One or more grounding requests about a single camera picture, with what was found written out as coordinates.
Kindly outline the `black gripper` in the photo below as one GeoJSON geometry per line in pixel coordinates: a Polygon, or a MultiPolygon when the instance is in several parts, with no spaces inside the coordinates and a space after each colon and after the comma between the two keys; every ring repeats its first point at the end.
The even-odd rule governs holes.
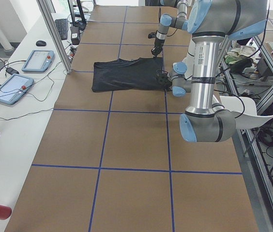
{"type": "Polygon", "coordinates": [[[155,38],[154,48],[151,50],[151,53],[154,57],[157,57],[159,54],[162,53],[164,43],[165,43],[164,39],[155,38]]]}

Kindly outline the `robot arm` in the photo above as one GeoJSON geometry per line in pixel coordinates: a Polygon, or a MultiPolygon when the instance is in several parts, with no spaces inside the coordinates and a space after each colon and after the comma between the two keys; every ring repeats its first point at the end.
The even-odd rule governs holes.
{"type": "Polygon", "coordinates": [[[169,28],[187,30],[188,19],[187,12],[188,7],[193,6],[194,0],[161,0],[162,6],[173,7],[178,10],[177,16],[173,17],[169,14],[163,14],[159,18],[159,28],[156,32],[148,35],[148,38],[155,36],[154,48],[151,53],[154,57],[157,57],[162,51],[167,37],[169,28]]]}
{"type": "Polygon", "coordinates": [[[236,130],[232,113],[214,100],[219,45],[228,37],[242,40],[263,32],[265,0],[197,0],[187,31],[195,43],[190,103],[180,116],[180,131],[188,142],[221,142],[236,130]]]}

